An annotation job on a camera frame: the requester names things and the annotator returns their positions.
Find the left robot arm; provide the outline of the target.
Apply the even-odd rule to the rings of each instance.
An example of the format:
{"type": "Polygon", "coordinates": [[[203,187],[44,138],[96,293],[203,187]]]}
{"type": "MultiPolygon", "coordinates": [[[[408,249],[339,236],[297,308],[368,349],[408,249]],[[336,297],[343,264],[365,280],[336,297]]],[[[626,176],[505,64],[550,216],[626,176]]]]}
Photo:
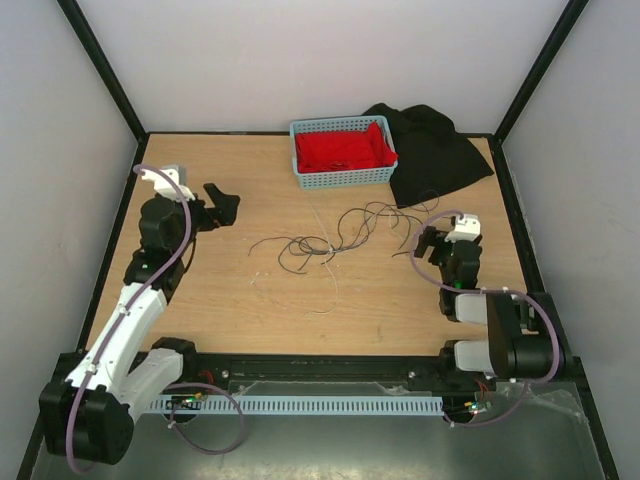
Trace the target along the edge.
{"type": "Polygon", "coordinates": [[[49,382],[39,397],[49,453],[66,458],[77,474],[95,464],[114,465],[125,456],[136,422],[166,390],[214,392],[200,382],[193,342],[162,337],[142,362],[142,341],[168,307],[189,264],[183,255],[200,232],[231,226],[240,198],[213,183],[204,187],[213,204],[192,194],[157,193],[140,209],[140,246],[124,275],[117,304],[91,349],[62,379],[49,382]]]}

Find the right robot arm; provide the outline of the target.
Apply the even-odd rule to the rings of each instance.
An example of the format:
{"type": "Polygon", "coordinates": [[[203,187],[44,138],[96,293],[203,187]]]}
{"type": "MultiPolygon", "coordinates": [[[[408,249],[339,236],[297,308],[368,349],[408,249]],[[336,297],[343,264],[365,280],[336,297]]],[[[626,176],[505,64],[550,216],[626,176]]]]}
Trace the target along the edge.
{"type": "Polygon", "coordinates": [[[428,262],[441,278],[439,308],[452,322],[487,328],[487,341],[456,341],[454,354],[437,365],[439,381],[458,389],[473,371],[502,379],[551,380],[570,373],[575,361],[553,297],[547,292],[516,294],[477,287],[482,236],[474,238],[428,226],[415,241],[413,261],[432,252],[428,262]]]}

